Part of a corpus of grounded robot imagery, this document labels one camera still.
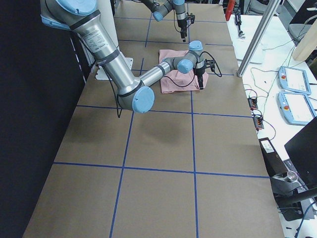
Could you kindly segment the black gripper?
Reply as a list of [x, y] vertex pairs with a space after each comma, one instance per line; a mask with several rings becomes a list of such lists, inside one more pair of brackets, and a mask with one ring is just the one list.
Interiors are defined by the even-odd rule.
[[190, 20], [191, 24], [195, 21], [195, 15], [192, 13], [184, 12], [176, 14], [178, 27], [181, 29], [180, 35], [183, 42], [185, 42], [185, 38], [187, 37], [187, 23]]
[[195, 75], [198, 78], [198, 84], [200, 89], [204, 89], [203, 74], [205, 73], [206, 69], [210, 69], [212, 72], [215, 72], [215, 60], [205, 59], [196, 65]]

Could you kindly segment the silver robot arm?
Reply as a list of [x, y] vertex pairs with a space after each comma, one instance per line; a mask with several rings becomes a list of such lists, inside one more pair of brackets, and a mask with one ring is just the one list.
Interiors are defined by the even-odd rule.
[[194, 24], [195, 15], [186, 11], [184, 0], [166, 0], [162, 5], [154, 0], [141, 0], [140, 2], [151, 11], [157, 22], [162, 21], [173, 10], [179, 29], [176, 28], [175, 23], [174, 28], [180, 34], [182, 41], [186, 42], [187, 29]]
[[186, 74], [192, 71], [199, 89], [202, 89], [205, 70], [218, 68], [215, 59], [203, 57], [202, 43], [196, 40], [189, 43], [184, 56], [165, 58], [145, 74], [134, 76], [118, 48], [111, 2], [108, 0], [106, 4], [107, 8], [103, 9], [99, 0], [42, 0], [41, 18], [48, 27], [80, 35], [96, 63], [116, 85], [113, 93], [117, 106], [146, 113], [155, 100], [150, 86], [169, 72], [178, 70]]

